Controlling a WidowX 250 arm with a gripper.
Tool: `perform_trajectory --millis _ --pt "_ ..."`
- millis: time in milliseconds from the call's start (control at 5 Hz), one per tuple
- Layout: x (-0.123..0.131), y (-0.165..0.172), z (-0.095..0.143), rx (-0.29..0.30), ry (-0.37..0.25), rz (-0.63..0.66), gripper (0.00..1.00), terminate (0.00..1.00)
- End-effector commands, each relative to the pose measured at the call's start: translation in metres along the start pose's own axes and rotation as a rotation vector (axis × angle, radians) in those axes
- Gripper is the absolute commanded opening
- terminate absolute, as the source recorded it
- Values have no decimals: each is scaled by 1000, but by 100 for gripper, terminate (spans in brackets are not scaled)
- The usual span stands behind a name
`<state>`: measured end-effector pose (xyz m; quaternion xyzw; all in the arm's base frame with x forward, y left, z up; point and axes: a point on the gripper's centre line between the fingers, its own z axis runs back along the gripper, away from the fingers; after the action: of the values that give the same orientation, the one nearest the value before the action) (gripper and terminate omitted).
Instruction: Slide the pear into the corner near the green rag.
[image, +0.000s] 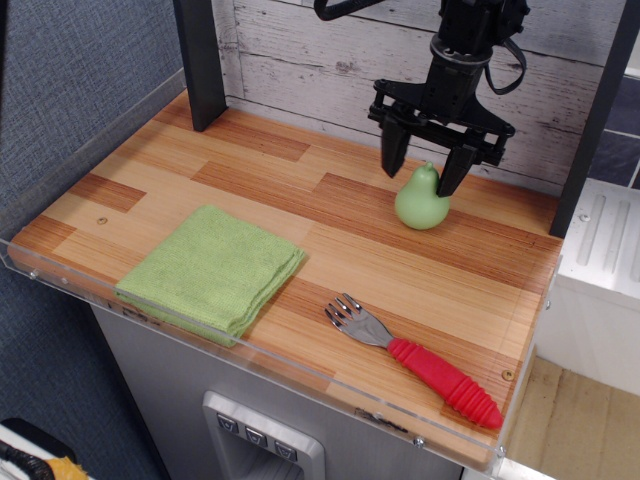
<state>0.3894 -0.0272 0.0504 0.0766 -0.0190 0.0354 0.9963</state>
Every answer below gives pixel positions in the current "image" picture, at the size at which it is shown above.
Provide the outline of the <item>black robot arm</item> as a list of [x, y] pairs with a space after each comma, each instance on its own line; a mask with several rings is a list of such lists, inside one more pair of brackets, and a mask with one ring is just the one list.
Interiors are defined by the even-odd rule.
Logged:
[[444, 1], [439, 31], [430, 43], [432, 62], [423, 84], [378, 80], [369, 117], [381, 130], [382, 168], [393, 177], [416, 136], [448, 149], [436, 194], [451, 196], [471, 167], [498, 165], [514, 127], [482, 106], [480, 80], [490, 80], [496, 46], [527, 65], [512, 41], [530, 9], [524, 1]]

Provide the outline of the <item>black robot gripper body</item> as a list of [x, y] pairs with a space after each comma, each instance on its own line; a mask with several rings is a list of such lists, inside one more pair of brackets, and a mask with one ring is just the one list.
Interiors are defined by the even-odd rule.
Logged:
[[374, 83], [376, 96], [369, 118], [381, 129], [385, 119], [395, 119], [411, 137], [449, 150], [462, 145], [474, 147], [474, 164], [500, 163], [515, 129], [488, 111], [476, 97], [493, 47], [484, 47], [476, 54], [463, 53], [454, 49], [451, 41], [434, 37], [430, 51], [432, 62], [424, 83], [385, 79]]

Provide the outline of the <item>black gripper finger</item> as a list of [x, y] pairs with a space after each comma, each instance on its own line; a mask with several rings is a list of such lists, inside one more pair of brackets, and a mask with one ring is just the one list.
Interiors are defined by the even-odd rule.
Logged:
[[410, 133], [395, 119], [385, 119], [381, 133], [381, 163], [385, 173], [393, 178], [403, 166]]
[[449, 152], [439, 180], [437, 196], [440, 198], [452, 196], [474, 165], [474, 162], [474, 147], [468, 145], [453, 147]]

